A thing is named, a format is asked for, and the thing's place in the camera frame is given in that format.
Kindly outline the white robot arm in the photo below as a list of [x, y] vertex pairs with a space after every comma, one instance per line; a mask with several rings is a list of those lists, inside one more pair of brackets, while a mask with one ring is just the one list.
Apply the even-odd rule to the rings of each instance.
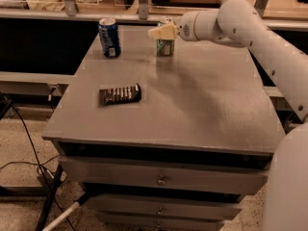
[[148, 31], [153, 39], [237, 42], [246, 47], [303, 122], [278, 144], [269, 169], [262, 231], [308, 231], [308, 56], [267, 27], [246, 0], [194, 11]]

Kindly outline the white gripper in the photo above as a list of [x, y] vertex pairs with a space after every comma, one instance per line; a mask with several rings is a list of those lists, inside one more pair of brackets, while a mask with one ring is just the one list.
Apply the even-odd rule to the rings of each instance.
[[148, 31], [148, 35], [151, 39], [166, 39], [174, 40], [177, 37], [177, 29], [181, 39], [185, 41], [200, 41], [197, 36], [195, 25], [199, 16], [199, 12], [184, 13], [176, 22], [177, 28], [174, 26], [174, 22], [158, 22], [157, 26]]

